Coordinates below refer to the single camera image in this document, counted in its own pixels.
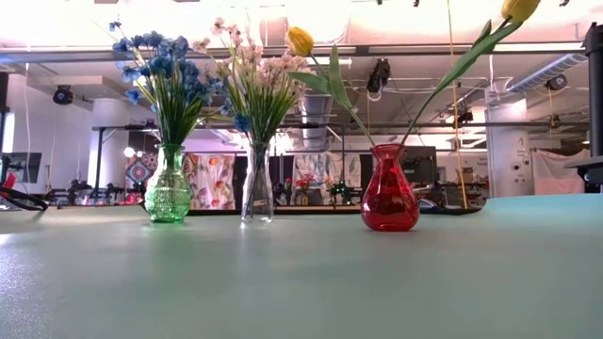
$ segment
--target red glass vase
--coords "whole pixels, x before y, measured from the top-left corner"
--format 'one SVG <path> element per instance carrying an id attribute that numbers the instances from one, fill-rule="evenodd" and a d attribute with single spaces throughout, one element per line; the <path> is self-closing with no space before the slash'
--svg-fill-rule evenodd
<path id="1" fill-rule="evenodd" d="M 404 146 L 379 145 L 371 151 L 378 164 L 362 199 L 362 220 L 374 231 L 410 231 L 419 213 L 415 194 L 399 164 Z"/>

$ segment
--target yellow tulip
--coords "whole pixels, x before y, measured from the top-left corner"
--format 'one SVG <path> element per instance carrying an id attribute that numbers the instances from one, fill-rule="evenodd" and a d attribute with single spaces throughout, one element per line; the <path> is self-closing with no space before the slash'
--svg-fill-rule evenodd
<path id="1" fill-rule="evenodd" d="M 511 17 L 513 24 L 525 22 L 538 8 L 540 0 L 505 0 L 502 5 L 502 17 Z"/>
<path id="2" fill-rule="evenodd" d="M 312 36 L 299 27 L 291 27 L 286 31 L 286 43 L 293 53 L 299 57 L 309 55 L 314 48 Z"/>

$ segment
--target green leaf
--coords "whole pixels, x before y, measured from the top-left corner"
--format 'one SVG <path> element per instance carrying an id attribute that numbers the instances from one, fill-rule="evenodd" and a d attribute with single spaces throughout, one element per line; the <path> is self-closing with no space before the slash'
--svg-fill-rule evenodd
<path id="1" fill-rule="evenodd" d="M 315 89 L 325 94 L 332 94 L 331 85 L 329 84 L 329 81 L 325 78 L 313 75 L 311 73 L 302 72 L 289 72 L 288 74 L 291 78 L 302 81 L 310 89 Z"/>
<path id="2" fill-rule="evenodd" d="M 341 69 L 339 68 L 339 54 L 337 53 L 337 45 L 333 45 L 331 56 L 329 56 L 329 81 L 331 82 L 331 92 L 335 101 L 347 109 L 351 109 L 350 98 L 343 86 L 341 79 Z"/>
<path id="3" fill-rule="evenodd" d="M 430 94 L 427 100 L 425 100 L 425 103 L 423 103 L 423 106 L 419 109 L 418 113 L 413 119 L 413 122 L 411 122 L 408 130 L 406 131 L 406 134 L 402 138 L 401 143 L 404 144 L 404 141 L 406 141 L 406 138 L 413 130 L 418 118 L 421 116 L 425 108 L 427 108 L 427 105 L 430 103 L 430 101 L 433 100 L 433 98 L 435 98 L 439 92 L 447 88 L 455 79 L 458 79 L 461 75 L 467 72 L 467 70 L 478 60 L 481 55 L 492 53 L 497 43 L 511 35 L 514 31 L 521 27 L 521 24 L 522 23 L 509 24 L 508 26 L 497 30 L 492 35 L 484 36 L 484 33 L 487 33 L 488 30 L 492 30 L 492 26 L 488 22 L 481 31 L 480 37 L 475 41 L 471 49 L 457 60 L 450 72 L 444 76 L 442 81 L 440 81 L 440 83 L 435 87 L 432 94 Z"/>
<path id="4" fill-rule="evenodd" d="M 480 33 L 480 37 L 477 38 L 475 40 L 475 42 L 473 42 L 473 45 L 471 46 L 471 48 L 475 47 L 482 40 L 484 40 L 488 36 L 490 36 L 490 33 L 492 33 L 492 20 L 488 20 L 488 22 L 483 26 L 483 29 L 481 30 L 481 33 Z"/>

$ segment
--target light blue table surface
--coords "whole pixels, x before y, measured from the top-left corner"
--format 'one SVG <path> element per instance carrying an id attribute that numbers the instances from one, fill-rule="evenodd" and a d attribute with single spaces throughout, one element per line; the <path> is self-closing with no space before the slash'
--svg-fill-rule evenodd
<path id="1" fill-rule="evenodd" d="M 602 211 L 500 199 L 406 234 L 358 215 L 1 213 L 0 338 L 603 338 Z"/>

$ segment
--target white column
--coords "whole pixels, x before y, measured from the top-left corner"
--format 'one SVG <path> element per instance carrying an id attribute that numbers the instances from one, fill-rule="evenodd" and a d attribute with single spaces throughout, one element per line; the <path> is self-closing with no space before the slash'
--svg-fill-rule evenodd
<path id="1" fill-rule="evenodd" d="M 526 121 L 525 95 L 499 99 L 490 93 L 487 122 Z M 486 128 L 490 195 L 493 198 L 534 194 L 530 136 L 526 127 Z"/>
<path id="2" fill-rule="evenodd" d="M 93 126 L 124 126 L 130 123 L 130 106 L 117 99 L 96 99 L 92 108 Z M 125 165 L 127 159 L 123 150 L 128 146 L 128 132 L 105 130 L 103 151 L 101 155 L 101 175 L 99 187 L 112 183 L 117 187 L 125 185 Z M 98 150 L 98 132 L 90 137 L 90 162 L 88 166 L 88 183 L 94 186 L 96 180 L 96 159 Z"/>

